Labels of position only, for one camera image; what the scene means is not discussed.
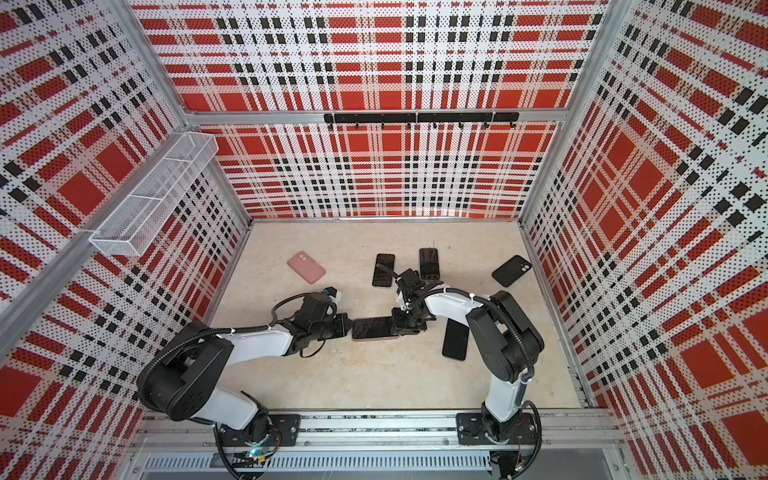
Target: smartphone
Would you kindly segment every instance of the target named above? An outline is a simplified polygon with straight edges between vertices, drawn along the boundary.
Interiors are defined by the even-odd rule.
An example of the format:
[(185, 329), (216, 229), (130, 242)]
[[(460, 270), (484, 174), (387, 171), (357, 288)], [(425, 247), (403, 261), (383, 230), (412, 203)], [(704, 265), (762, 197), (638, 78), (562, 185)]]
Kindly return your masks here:
[(422, 280), (426, 282), (440, 280), (440, 262), (436, 248), (419, 249), (419, 272)]
[(308, 284), (312, 285), (323, 278), (326, 269), (305, 252), (299, 252), (288, 260), (288, 266), (298, 273)]
[[(381, 263), (390, 270), (394, 270), (395, 256), (391, 253), (380, 253), (376, 255), (376, 263)], [(378, 288), (390, 288), (392, 286), (392, 275), (374, 265), (372, 285)]]
[(469, 327), (456, 320), (448, 319), (445, 325), (445, 338), (442, 341), (442, 355), (448, 359), (463, 362), (467, 358)]
[(364, 342), (366, 340), (396, 339), (399, 335), (396, 335), (394, 330), (395, 326), (391, 316), (355, 319), (352, 323), (352, 340)]
[(530, 269), (531, 262), (519, 255), (515, 255), (507, 260), (504, 265), (494, 270), (491, 276), (502, 286), (510, 286)]

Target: perforated panel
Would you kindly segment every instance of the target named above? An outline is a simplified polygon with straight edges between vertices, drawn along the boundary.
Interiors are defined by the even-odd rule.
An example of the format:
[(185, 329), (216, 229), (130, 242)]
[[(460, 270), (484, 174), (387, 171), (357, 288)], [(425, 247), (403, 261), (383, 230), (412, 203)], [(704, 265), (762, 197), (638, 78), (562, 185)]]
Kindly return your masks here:
[(130, 0), (192, 111), (568, 103), (607, 0)]
[(0, 364), (0, 477), (116, 473), (144, 414), (138, 373), (202, 319), (242, 234), (203, 172), (141, 258), (85, 263)]
[(253, 217), (516, 217), (554, 122), (206, 127)]
[(0, 12), (0, 311), (176, 124), (103, 2)]
[(768, 475), (766, 15), (635, 1), (531, 228), (648, 478)]

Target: black smartphone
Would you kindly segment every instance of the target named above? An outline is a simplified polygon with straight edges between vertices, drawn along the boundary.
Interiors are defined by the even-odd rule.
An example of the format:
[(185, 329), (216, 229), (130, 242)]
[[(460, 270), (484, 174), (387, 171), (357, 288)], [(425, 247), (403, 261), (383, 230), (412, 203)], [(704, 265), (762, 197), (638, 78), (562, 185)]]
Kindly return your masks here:
[(436, 248), (419, 249), (419, 272), (422, 280), (426, 282), (440, 280), (440, 262)]
[(355, 319), (352, 323), (352, 340), (363, 342), (365, 340), (396, 339), (399, 335), (393, 333), (394, 327), (391, 316)]
[[(394, 270), (395, 256), (391, 253), (380, 253), (376, 255), (376, 263), (381, 263), (390, 270)], [(373, 282), (371, 284), (379, 288), (390, 288), (392, 286), (392, 275), (374, 265)]]
[(463, 362), (467, 358), (469, 327), (456, 320), (448, 319), (445, 338), (442, 341), (442, 355), (448, 359)]
[(519, 255), (515, 255), (507, 260), (504, 265), (494, 270), (491, 276), (502, 286), (510, 286), (530, 269), (531, 262)]

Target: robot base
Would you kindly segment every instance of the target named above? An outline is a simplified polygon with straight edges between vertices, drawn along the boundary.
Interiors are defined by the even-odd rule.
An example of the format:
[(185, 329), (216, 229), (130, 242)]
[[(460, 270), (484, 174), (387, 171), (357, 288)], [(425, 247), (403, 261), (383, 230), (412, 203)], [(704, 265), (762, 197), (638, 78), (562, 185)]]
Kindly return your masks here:
[[(499, 432), (498, 438), (492, 441), (488, 430)], [(456, 431), (460, 445), (535, 445), (538, 437), (533, 415), (523, 412), (501, 424), (490, 415), (459, 413), (456, 415)]]
[[(299, 436), (299, 421), (301, 415), (273, 415), (270, 413), (272, 427), (280, 430), (280, 446), (293, 447), (296, 444), (296, 437)], [(247, 447), (250, 441), (244, 430), (235, 430), (224, 425), (219, 429), (221, 435), (221, 445), (225, 447)], [(270, 435), (260, 446), (274, 447), (277, 441), (277, 435)]]

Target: pink phone case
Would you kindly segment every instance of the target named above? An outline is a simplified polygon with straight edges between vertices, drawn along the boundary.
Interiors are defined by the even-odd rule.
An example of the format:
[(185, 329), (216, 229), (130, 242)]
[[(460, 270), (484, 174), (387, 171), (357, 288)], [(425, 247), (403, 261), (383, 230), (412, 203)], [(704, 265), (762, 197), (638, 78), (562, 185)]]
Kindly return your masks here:
[(313, 284), (323, 278), (326, 269), (322, 268), (305, 252), (299, 252), (288, 260), (288, 266), (298, 273), (308, 284)]

